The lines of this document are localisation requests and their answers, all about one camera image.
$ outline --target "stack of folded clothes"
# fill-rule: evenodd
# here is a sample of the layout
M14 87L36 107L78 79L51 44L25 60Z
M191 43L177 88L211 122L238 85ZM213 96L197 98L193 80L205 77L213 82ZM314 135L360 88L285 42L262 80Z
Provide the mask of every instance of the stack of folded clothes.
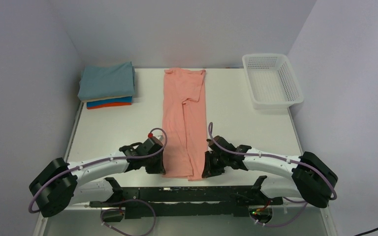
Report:
M110 67L86 66L78 97L88 109L131 105L134 80L131 62Z

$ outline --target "black metal base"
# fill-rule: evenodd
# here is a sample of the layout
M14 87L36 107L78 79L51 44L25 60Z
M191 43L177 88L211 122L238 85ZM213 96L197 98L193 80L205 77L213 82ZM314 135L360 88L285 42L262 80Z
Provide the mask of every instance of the black metal base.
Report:
M140 199L148 202L157 216L193 215L233 215L248 216L248 206L282 205L282 198L268 199L258 195L253 186L211 186L211 187L144 187L122 188L123 199L110 199L107 202L90 202L90 207L118 207L112 202L124 199ZM126 203L125 219L139 219L152 216L147 206L140 203ZM122 219L119 212L107 212L104 221L118 222Z

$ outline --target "white wall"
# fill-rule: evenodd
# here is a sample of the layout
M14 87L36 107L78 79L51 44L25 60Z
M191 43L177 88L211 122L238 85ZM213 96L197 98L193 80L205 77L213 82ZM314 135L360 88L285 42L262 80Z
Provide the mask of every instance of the white wall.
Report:
M318 0L288 56L305 96L291 109L302 146L339 177L339 235L376 228L378 1Z
M316 0L50 0L86 64L242 66L287 54Z
M45 0L0 0L0 236L31 235L28 185L64 154L82 62Z

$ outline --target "pink t-shirt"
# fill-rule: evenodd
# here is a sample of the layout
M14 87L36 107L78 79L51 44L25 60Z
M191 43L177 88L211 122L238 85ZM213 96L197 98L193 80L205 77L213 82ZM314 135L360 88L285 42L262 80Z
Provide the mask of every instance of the pink t-shirt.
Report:
M163 129L168 143L163 153L165 177L202 179L205 165L205 70L164 71Z

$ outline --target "table surface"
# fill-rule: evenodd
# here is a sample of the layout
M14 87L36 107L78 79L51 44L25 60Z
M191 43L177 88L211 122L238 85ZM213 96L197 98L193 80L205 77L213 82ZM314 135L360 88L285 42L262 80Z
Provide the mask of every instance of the table surface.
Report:
M274 218L269 224L290 220L301 205L287 208L274 207ZM120 236L100 225L100 210L64 210L49 218L42 236ZM292 224L280 228L255 225L249 217L232 215L169 216L158 217L149 236L334 236L328 232L318 208L310 206ZM151 226L152 217L112 223L114 227L131 235L141 235Z
M123 145L145 141L152 128L161 127L164 69L135 72L136 95L131 106L94 110L83 106L68 161L109 155ZM301 154L288 109L255 110L243 69L206 69L205 90L206 117L207 122L214 123L214 136L223 136L234 146L245 144L283 155ZM231 186L253 185L263 174L227 167L221 176L188 181L149 175L141 168L112 177L122 187Z

